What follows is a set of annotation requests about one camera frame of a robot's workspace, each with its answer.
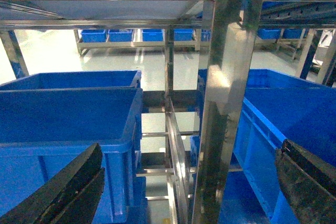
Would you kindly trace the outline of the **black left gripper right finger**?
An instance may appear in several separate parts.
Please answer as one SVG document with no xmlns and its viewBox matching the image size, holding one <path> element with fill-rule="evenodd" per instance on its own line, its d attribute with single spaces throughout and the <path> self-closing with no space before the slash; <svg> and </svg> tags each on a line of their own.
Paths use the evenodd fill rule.
<svg viewBox="0 0 336 224">
<path fill-rule="evenodd" d="M 287 139 L 276 150 L 278 183 L 299 223 L 335 223 L 335 167 Z"/>
</svg>

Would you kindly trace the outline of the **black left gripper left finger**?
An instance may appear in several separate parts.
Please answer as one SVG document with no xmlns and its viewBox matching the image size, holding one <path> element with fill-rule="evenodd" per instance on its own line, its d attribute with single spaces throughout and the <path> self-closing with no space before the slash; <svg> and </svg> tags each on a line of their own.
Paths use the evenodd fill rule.
<svg viewBox="0 0 336 224">
<path fill-rule="evenodd" d="M 98 143 L 1 216 L 1 223 L 92 223 L 104 189 Z"/>
</svg>

